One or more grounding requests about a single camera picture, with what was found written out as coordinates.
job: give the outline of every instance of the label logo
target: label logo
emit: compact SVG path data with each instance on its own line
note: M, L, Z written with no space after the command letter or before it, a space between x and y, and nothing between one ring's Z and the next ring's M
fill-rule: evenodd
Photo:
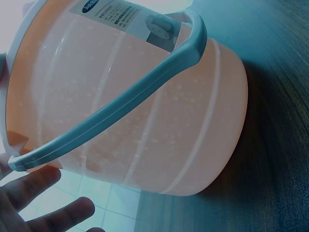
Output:
M83 12L83 13L89 12L92 8L95 7L95 5L97 4L98 1L99 1L99 0L89 0L89 1L85 4L85 6L83 7L82 12Z

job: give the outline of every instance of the hand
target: hand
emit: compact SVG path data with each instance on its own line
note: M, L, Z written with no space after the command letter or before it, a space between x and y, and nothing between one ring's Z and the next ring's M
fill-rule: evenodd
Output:
M0 155L0 180L12 170L8 157ZM81 197L73 203L48 215L25 222L18 214L36 196L51 187L61 177L61 172L45 166L24 177L0 187L0 232L65 232L94 214L91 200ZM104 232L92 228L88 232Z

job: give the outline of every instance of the bucket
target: bucket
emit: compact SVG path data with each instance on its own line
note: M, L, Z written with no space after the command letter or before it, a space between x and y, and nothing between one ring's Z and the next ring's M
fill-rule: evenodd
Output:
M9 165L188 196L226 165L247 107L237 55L195 12L39 0L2 55Z

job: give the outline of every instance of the wood grain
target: wood grain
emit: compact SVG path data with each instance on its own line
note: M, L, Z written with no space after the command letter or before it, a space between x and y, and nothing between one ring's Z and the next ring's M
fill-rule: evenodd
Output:
M309 231L309 1L196 0L192 8L244 62L245 125L201 193L142 192L135 231Z

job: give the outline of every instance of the bucket handle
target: bucket handle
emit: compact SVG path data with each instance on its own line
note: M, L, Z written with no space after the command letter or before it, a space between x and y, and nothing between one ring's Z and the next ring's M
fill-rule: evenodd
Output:
M203 56L207 43L207 31L203 19L191 10L169 16L192 23L191 34L186 41L115 100L41 147L19 157L11 156L9 166L16 171L26 171L67 154L120 120L169 79L196 65Z

